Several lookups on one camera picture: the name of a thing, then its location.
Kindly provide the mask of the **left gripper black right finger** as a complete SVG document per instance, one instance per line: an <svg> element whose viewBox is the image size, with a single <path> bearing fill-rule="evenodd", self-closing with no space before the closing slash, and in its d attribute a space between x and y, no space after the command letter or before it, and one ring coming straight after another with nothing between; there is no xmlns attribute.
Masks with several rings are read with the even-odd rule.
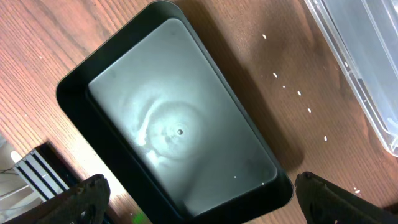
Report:
<svg viewBox="0 0 398 224"><path fill-rule="evenodd" d="M397 223L397 216L315 175L298 174L295 193L308 223Z"/></svg>

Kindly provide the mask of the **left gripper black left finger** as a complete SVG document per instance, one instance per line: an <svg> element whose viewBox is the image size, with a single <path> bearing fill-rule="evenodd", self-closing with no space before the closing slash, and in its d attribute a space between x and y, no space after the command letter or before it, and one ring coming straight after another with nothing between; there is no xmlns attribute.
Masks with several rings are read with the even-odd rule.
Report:
<svg viewBox="0 0 398 224"><path fill-rule="evenodd" d="M100 224L109 197L107 179L96 174L6 224Z"/></svg>

